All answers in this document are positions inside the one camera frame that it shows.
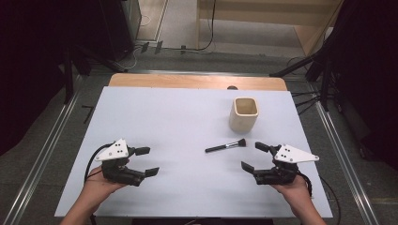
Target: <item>wire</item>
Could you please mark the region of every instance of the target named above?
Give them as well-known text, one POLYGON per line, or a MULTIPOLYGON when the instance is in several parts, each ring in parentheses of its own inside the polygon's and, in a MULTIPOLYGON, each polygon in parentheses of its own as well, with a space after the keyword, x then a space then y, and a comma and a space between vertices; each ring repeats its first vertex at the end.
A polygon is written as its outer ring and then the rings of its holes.
POLYGON ((147 23, 145 23, 145 24, 140 24, 140 26, 146 26, 146 25, 150 24, 150 22, 152 21, 152 19, 150 19, 150 17, 148 17, 148 16, 146 16, 146 15, 142 15, 142 17, 148 18, 149 21, 148 21, 147 23))
MULTIPOLYGON (((104 148, 110 147, 111 145, 112 145, 111 143, 104 144, 104 145, 101 146, 99 149, 97 149, 97 150, 94 152, 93 156, 91 156, 91 159, 88 160, 87 168, 85 169, 85 174, 84 174, 84 183, 87 181, 88 177, 93 176, 93 175, 95 175, 95 174, 101 172, 101 171, 99 171, 99 172, 96 172, 96 173, 94 173, 94 174, 88 175, 88 172, 89 172, 90 167, 91 167, 91 163, 93 162, 94 157, 97 155, 97 153, 98 153, 100 150, 104 149, 104 148)), ((91 221, 91 224, 92 224, 92 225, 97 225, 96 216, 94 216, 94 214, 92 214, 92 215, 90 216, 90 221, 91 221)))
POLYGON ((292 60, 298 59, 298 58, 306 58, 306 57, 304 57, 304 56, 293 57, 293 58, 289 59, 289 61, 287 61, 286 67, 289 68, 290 62, 292 62, 292 60))
POLYGON ((104 149, 104 148, 108 148, 108 147, 110 147, 111 145, 112 145, 112 143, 104 144, 103 146, 101 146, 99 149, 97 149, 97 150, 94 152, 93 156, 91 156, 91 159, 88 161, 87 168, 85 169, 84 182, 85 182, 85 181, 87 180, 87 178, 88 178, 88 173, 89 173, 89 170, 90 170, 90 167, 91 167, 91 163, 92 163, 93 160, 94 160, 94 157, 99 153, 100 150, 102 150, 102 149, 104 149))
POLYGON ((314 105, 317 101, 314 101, 313 103, 311 103, 310 106, 308 106, 307 108, 305 108, 304 110, 302 110, 301 112, 299 112, 298 115, 301 115, 301 114, 305 113, 307 110, 309 110, 311 107, 313 107, 313 105, 314 105))
POLYGON ((142 48, 143 48, 143 47, 140 46, 140 47, 134 49, 134 51, 132 51, 132 56, 134 57, 134 64, 133 64, 132 66, 125 67, 125 66, 120 65, 120 64, 117 63, 117 62, 115 62, 115 64, 118 65, 118 66, 120 66, 121 68, 124 68, 124 69, 131 69, 131 68, 134 68, 134 67, 137 65, 137 57, 135 57, 135 52, 136 52, 137 50, 139 50, 139 49, 142 49, 142 48))
POLYGON ((101 173, 101 172, 102 172, 102 170, 99 170, 98 172, 94 172, 93 174, 90 174, 89 176, 87 176, 87 180, 88 180, 88 178, 90 178, 91 176, 97 175, 98 173, 101 173))
POLYGON ((309 99, 309 100, 305 100, 305 101, 301 101, 300 103, 296 103, 295 105, 296 105, 296 107, 298 107, 298 106, 301 106, 301 105, 304 105, 304 104, 306 104, 306 103, 309 103, 309 102, 311 102, 311 101, 313 101, 313 100, 319 100, 319 98, 320 98, 320 96, 315 96, 315 97, 312 97, 311 99, 309 99))
POLYGON ((215 50, 216 47, 212 50, 212 52, 202 52, 202 51, 206 50, 211 45, 211 43, 213 43, 213 38, 214 38, 214 15, 215 15, 215 12, 216 12, 216 2, 217 2, 217 0, 214 0, 213 11, 212 11, 212 15, 211 15, 211 28, 209 27, 210 31, 211 31, 211 38, 210 38, 210 41, 208 42, 208 44, 204 48, 201 48, 201 49, 161 48, 161 49, 162 50, 180 51, 180 52, 186 52, 186 53, 212 53, 215 50))
POLYGON ((303 95, 310 95, 310 94, 318 94, 320 91, 313 91, 313 92, 292 92, 292 97, 298 97, 303 95))
POLYGON ((330 189, 331 193, 333 194, 334 199, 336 200, 337 211, 339 212, 339 216, 337 217, 337 223, 336 224, 339 225, 340 221, 342 220, 342 208, 340 206, 339 200, 337 199, 337 195, 336 195, 336 193, 334 193, 334 191, 331 188, 331 186, 329 185, 329 183, 326 182, 326 180, 322 176, 319 176, 319 178, 321 178, 321 180, 325 183, 325 185, 328 186, 328 188, 330 189))

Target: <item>black stand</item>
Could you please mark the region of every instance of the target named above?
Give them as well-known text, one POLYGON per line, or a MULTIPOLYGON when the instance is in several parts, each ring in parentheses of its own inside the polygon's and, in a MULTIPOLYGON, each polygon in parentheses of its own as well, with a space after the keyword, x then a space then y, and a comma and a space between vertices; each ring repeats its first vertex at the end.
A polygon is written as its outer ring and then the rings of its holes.
POLYGON ((73 96, 73 78, 72 78, 72 63, 77 68, 78 72, 82 75, 90 75, 91 66, 84 59, 84 56, 88 56, 99 63, 103 64, 107 68, 109 68, 113 72, 124 72, 120 70, 118 67, 103 59, 99 55, 91 52, 85 47, 77 46, 77 45, 69 45, 64 48, 64 66, 65 66, 65 89, 66 96, 64 104, 67 104, 71 97, 73 96))
POLYGON ((321 87, 321 98, 320 102, 324 107, 325 111, 328 111, 328 89, 329 89, 329 80, 331 76, 331 60, 327 57, 329 48, 331 46, 330 41, 327 41, 325 45, 316 53, 311 56, 308 56, 299 62, 295 63, 294 65, 285 68, 282 71, 277 73, 269 74, 269 77, 283 77, 284 75, 293 72, 298 68, 305 67, 307 64, 311 64, 310 68, 308 69, 307 73, 305 74, 306 80, 308 82, 315 82, 318 77, 323 72, 323 80, 322 80, 322 87, 321 87))
POLYGON ((330 36, 325 40, 322 48, 313 55, 310 55, 296 64, 287 67, 279 72, 269 74, 269 77, 283 77, 288 73, 311 64, 305 77, 308 82, 315 82, 318 77, 323 73, 322 87, 321 87, 321 104, 325 111, 328 111, 327 100, 328 100, 328 89, 330 76, 333 71, 333 61, 339 60, 339 55, 336 49, 338 44, 344 42, 344 32, 349 30, 350 17, 353 12, 358 8, 360 1, 344 1, 340 9, 340 13, 337 17, 335 26, 330 36))

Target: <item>human hand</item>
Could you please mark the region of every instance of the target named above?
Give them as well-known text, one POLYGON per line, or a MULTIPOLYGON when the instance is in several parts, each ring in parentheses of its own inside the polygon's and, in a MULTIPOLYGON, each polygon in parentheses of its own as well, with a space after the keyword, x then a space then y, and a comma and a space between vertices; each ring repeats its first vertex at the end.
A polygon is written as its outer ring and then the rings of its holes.
POLYGON ((93 169, 88 175, 78 199, 69 209, 61 224, 84 224, 103 201, 125 186, 105 179, 101 167, 93 169))
POLYGON ((300 175, 296 175, 291 184, 271 186, 283 195, 290 204, 293 214, 302 224, 326 224, 314 207, 307 182, 300 175))

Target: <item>beige cup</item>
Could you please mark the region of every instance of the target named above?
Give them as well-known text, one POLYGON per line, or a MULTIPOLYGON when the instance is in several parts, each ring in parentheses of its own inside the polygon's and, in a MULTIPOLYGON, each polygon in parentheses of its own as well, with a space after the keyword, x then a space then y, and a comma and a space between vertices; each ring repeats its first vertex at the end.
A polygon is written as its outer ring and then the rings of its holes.
POLYGON ((235 132, 249 132, 258 116, 257 102, 252 97, 234 99, 229 115, 229 127, 235 132))

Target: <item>white table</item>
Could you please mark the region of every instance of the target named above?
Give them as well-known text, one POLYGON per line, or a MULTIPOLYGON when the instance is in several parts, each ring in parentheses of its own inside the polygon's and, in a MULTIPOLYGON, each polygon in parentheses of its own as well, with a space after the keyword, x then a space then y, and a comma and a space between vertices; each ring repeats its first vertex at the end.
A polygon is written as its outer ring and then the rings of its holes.
MULTIPOLYGON (((304 131, 286 91, 236 91, 183 88, 105 87, 65 186, 56 217, 63 217, 78 197, 88 160, 100 146, 119 138, 128 146, 151 147, 148 155, 130 158, 130 169, 160 167, 141 186, 125 187, 106 200, 97 216, 133 218, 290 218, 283 196, 257 186, 240 167, 270 169, 271 154, 254 148, 287 143, 310 152, 304 131), (235 97, 256 98, 259 116, 252 131, 236 134, 228 127, 235 97), (205 153, 208 147, 245 138, 248 146, 205 153)), ((315 164, 300 170, 313 182, 314 205, 330 218, 329 203, 315 164)))

